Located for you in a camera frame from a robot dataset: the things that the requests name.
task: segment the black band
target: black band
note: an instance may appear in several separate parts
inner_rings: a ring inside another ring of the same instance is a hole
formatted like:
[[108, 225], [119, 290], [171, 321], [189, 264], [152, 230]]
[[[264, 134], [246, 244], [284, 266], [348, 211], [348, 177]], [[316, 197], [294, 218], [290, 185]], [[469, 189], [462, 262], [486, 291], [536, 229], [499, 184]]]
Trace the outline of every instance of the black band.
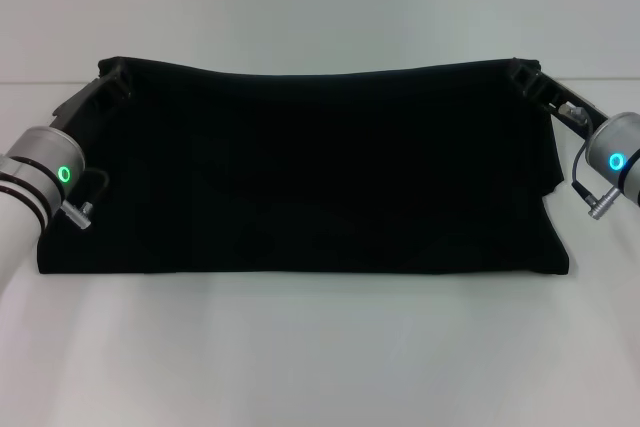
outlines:
[[40, 209], [38, 209], [36, 204], [34, 204], [31, 201], [31, 199], [29, 199], [29, 197], [27, 197], [24, 194], [21, 194], [20, 192], [16, 192], [13, 189], [10, 189], [6, 185], [0, 185], [0, 192], [4, 192], [5, 194], [9, 194], [10, 196], [15, 197], [20, 202], [22, 202], [24, 205], [29, 207], [33, 211], [33, 213], [36, 214], [36, 217], [38, 218], [38, 221], [40, 222], [40, 228], [42, 229], [41, 232], [44, 232], [44, 227], [45, 227], [44, 226], [44, 216], [42, 215], [42, 212], [40, 212]]
[[633, 167], [633, 164], [635, 164], [638, 159], [640, 159], [640, 149], [636, 150], [636, 153], [629, 157], [629, 160], [627, 160], [622, 167], [620, 175], [618, 176], [618, 190], [624, 192], [624, 181], [627, 179], [627, 174], [631, 170], [631, 167]]
[[66, 198], [66, 195], [64, 193], [64, 189], [62, 188], [62, 183], [60, 182], [60, 179], [58, 179], [55, 175], [53, 175], [53, 173], [49, 169], [47, 169], [44, 165], [42, 165], [40, 162], [36, 162], [35, 160], [27, 159], [26, 157], [13, 156], [11, 158], [13, 160], [15, 160], [16, 162], [22, 162], [23, 164], [28, 164], [28, 165], [38, 169], [44, 175], [49, 177], [51, 179], [51, 181], [55, 184], [55, 186], [58, 188], [58, 191], [60, 192], [60, 199], [64, 200]]
[[0, 172], [0, 180], [5, 180], [7, 182], [11, 182], [12, 184], [19, 185], [23, 189], [28, 190], [30, 193], [32, 193], [34, 197], [40, 201], [40, 203], [42, 204], [42, 207], [47, 212], [47, 218], [51, 220], [51, 206], [49, 205], [49, 202], [47, 201], [46, 197], [42, 195], [42, 193], [38, 189], [33, 187], [31, 184], [28, 184], [22, 179], [12, 177], [3, 172]]

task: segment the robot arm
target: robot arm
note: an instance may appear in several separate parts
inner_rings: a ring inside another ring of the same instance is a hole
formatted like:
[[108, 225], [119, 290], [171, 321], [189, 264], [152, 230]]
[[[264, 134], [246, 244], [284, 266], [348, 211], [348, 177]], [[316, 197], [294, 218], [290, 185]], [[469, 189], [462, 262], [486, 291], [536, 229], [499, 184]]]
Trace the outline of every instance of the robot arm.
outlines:
[[107, 174], [88, 169], [84, 152], [131, 94], [119, 62], [58, 107], [51, 125], [28, 129], [0, 154], [0, 292], [58, 210], [80, 228], [91, 223], [91, 203], [77, 209], [67, 198], [90, 173], [102, 177], [100, 192], [106, 187]]
[[[620, 194], [640, 205], [639, 114], [625, 112], [609, 119], [574, 92], [517, 59], [511, 62], [508, 78], [525, 99], [585, 139], [573, 163], [571, 185], [591, 207], [592, 218], [601, 218]], [[577, 180], [578, 161], [585, 150], [587, 163], [612, 184], [600, 199]]]

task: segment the white wall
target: white wall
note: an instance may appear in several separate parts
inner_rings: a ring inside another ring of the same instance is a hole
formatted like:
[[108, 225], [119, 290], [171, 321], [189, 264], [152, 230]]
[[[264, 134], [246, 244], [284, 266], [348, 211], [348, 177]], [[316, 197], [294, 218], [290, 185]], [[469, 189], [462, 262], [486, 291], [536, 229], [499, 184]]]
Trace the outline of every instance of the white wall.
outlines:
[[0, 0], [0, 80], [88, 80], [139, 56], [247, 73], [500, 57], [562, 77], [640, 75], [637, 0]]
[[[636, 4], [0, 0], [0, 151], [114, 55], [276, 74], [519, 56], [640, 79]], [[567, 83], [640, 111], [640, 80]], [[556, 127], [568, 173], [580, 139]], [[566, 183], [547, 207], [564, 278], [42, 277], [30, 256], [0, 296], [0, 425], [635, 426], [640, 209], [592, 221]]]

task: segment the black cloth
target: black cloth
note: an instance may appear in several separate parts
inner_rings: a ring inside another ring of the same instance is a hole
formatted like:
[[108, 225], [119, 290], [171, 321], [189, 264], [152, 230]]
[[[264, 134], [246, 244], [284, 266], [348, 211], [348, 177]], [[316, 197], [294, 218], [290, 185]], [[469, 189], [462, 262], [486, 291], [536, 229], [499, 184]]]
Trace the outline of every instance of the black cloth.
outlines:
[[86, 152], [109, 190], [87, 231], [56, 215], [43, 273], [567, 273], [542, 203], [563, 180], [551, 120], [507, 60], [281, 77], [126, 63], [133, 104]]

